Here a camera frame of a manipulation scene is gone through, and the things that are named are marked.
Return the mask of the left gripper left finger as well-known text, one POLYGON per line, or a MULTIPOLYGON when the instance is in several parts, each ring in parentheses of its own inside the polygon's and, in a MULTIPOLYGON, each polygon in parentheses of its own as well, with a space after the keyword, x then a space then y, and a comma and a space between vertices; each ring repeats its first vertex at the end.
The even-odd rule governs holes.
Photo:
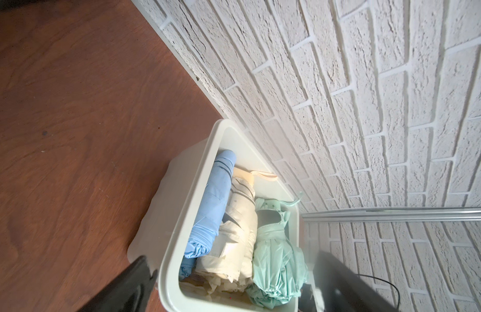
POLYGON ((146 256, 138 257, 79 311, 146 311, 158 270, 151 271, 146 256))

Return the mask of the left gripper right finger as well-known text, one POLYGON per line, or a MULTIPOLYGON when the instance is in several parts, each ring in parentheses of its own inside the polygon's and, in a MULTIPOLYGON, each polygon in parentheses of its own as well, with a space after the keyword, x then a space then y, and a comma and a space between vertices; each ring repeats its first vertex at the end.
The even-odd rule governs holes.
POLYGON ((319 252, 314 279, 325 311, 399 310, 329 252, 319 252))

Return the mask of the mint green umbrella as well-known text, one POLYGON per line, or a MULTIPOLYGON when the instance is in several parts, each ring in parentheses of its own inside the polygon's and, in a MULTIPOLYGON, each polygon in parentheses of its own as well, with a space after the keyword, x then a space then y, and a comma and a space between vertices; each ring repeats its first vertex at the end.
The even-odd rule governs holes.
POLYGON ((308 268, 301 248, 288 237, 290 208, 295 201, 255 199, 258 217, 257 237, 253 249, 253 284, 246 292, 253 304, 274 309, 301 296, 308 268))

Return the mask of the periwinkle blue umbrella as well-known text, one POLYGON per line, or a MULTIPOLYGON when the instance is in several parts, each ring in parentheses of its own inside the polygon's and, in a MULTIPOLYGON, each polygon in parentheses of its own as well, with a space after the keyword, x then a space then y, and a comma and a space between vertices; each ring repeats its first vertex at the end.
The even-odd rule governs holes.
POLYGON ((192 274, 196 259, 206 256, 213 248, 226 211, 235 163, 236 155, 228 149, 220 152, 213 162, 181 262, 180 281, 192 274))

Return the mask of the beige umbrella black stripes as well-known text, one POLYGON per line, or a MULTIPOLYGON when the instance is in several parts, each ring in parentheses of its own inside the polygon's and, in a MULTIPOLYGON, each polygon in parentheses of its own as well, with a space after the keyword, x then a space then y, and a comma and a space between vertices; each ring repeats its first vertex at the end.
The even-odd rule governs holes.
POLYGON ((257 237, 254 179, 275 181, 278 176, 234 168, 231 190, 213 248, 196 259, 192 269, 206 292, 244 292, 253 283, 253 249, 257 237))

